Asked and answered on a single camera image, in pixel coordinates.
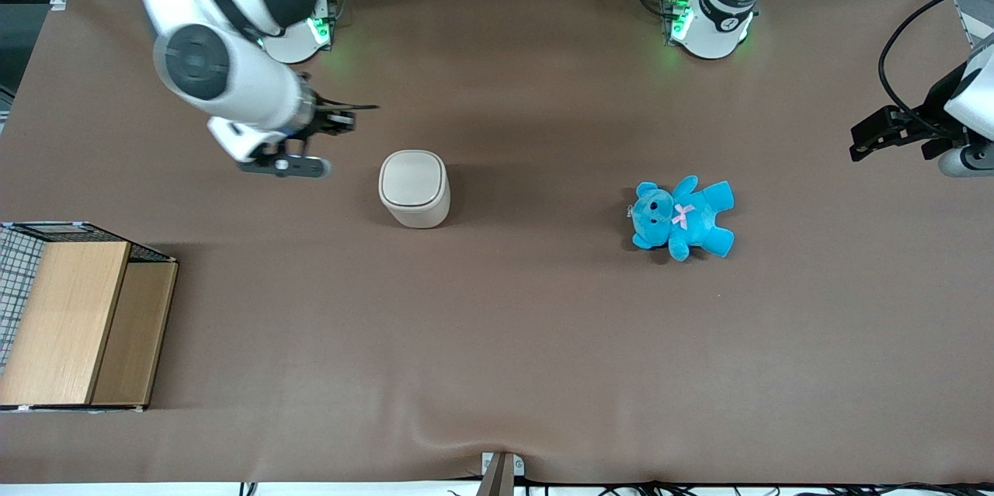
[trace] wooden panel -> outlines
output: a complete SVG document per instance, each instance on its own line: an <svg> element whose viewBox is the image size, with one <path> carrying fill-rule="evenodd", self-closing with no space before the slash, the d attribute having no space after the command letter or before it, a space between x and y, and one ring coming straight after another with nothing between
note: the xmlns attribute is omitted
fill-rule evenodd
<svg viewBox="0 0 994 496"><path fill-rule="evenodd" d="M49 242L0 378L0 404L86 404L130 245Z"/></svg>
<svg viewBox="0 0 994 496"><path fill-rule="evenodd" d="M92 404L148 404L176 263L128 263Z"/></svg>

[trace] teddy bear ear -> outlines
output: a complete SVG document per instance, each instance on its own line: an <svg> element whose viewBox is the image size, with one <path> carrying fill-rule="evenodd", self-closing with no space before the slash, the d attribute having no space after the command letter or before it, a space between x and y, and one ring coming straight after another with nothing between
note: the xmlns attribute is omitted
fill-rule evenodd
<svg viewBox="0 0 994 496"><path fill-rule="evenodd" d="M659 186L654 184L654 182L642 182L635 188L635 195L643 196L649 192L654 192L659 189Z"/></svg>

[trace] white container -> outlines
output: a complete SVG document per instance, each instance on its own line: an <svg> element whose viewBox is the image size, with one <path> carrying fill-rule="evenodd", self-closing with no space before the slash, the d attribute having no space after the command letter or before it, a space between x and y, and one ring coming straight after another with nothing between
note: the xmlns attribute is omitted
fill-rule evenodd
<svg viewBox="0 0 994 496"><path fill-rule="evenodd" d="M391 154L380 167L380 201L405 227L437 227L450 205L445 163L429 151Z"/></svg>

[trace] pink bow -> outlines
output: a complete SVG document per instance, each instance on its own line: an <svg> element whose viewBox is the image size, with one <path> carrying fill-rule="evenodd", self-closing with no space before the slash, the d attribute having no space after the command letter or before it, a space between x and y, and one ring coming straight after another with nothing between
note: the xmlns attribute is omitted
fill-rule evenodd
<svg viewBox="0 0 994 496"><path fill-rule="evenodd" d="M693 210L693 205L682 206L680 203L677 203L677 205L673 206L673 209L676 209L677 213L680 213L673 218L673 223L680 224L680 227L686 230L686 214Z"/></svg>

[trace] table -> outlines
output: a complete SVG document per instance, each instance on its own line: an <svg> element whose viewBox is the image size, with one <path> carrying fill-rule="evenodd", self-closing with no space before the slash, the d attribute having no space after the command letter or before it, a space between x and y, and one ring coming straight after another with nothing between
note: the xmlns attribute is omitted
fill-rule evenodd
<svg viewBox="0 0 994 496"><path fill-rule="evenodd" d="M876 60L926 0L761 0L734 57L635 0L349 0L320 93L383 108L235 171L158 82L140 0L49 15L0 137L3 220L91 220L181 263L152 410L0 415L0 478L390 480L507 449L560 482L977 481L994 472L990 180L853 164ZM914 103L952 5L888 66ZM388 154L450 165L399 227ZM728 259L631 246L642 180L728 179Z"/></svg>

